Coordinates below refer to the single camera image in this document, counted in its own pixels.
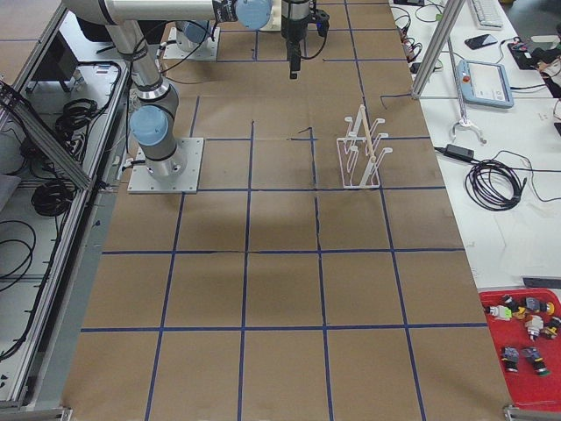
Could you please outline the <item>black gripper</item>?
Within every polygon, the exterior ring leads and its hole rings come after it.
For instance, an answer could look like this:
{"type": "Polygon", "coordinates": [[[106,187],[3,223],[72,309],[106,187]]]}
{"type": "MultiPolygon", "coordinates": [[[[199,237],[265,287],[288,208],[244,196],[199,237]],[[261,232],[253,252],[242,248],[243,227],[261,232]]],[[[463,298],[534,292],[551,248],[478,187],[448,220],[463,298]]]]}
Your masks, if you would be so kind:
{"type": "Polygon", "coordinates": [[[307,60],[302,55],[300,43],[306,39],[308,25],[312,22],[312,16],[305,18],[291,19],[281,17],[281,35],[286,41],[287,58],[289,59],[289,78],[296,80],[301,70],[301,58],[307,60]]]}

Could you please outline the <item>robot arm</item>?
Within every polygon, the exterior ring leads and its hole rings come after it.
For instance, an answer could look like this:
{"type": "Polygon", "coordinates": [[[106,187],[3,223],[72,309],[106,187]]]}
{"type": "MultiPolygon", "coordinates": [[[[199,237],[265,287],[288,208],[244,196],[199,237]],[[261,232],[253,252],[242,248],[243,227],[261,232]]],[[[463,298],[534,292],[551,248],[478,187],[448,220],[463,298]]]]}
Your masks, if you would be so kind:
{"type": "Polygon", "coordinates": [[[211,37],[211,25],[208,20],[176,21],[176,44],[184,51],[193,50],[203,45],[211,37]]]}
{"type": "Polygon", "coordinates": [[[131,131],[155,178],[179,175],[187,166],[173,135],[179,98],[173,84],[160,72],[151,56],[139,22],[142,20],[240,22],[258,30],[273,11],[271,1],[66,1],[78,18],[102,25],[117,51],[131,64],[131,77],[141,106],[134,111],[131,131]]]}

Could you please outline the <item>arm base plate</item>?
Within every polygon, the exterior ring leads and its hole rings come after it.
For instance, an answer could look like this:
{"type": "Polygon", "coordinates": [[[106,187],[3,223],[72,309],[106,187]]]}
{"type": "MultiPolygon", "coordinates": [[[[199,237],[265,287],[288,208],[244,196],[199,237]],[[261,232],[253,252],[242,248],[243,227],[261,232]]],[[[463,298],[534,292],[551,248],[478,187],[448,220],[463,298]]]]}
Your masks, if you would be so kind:
{"type": "Polygon", "coordinates": [[[198,190],[204,138],[177,138],[175,153],[165,161],[151,161],[143,148],[132,167],[128,192],[132,194],[195,194],[198,190]]]}
{"type": "Polygon", "coordinates": [[[162,57],[166,60],[216,61],[220,29],[214,32],[214,38],[208,37],[200,46],[189,40],[183,32],[172,27],[167,38],[162,57]]]}

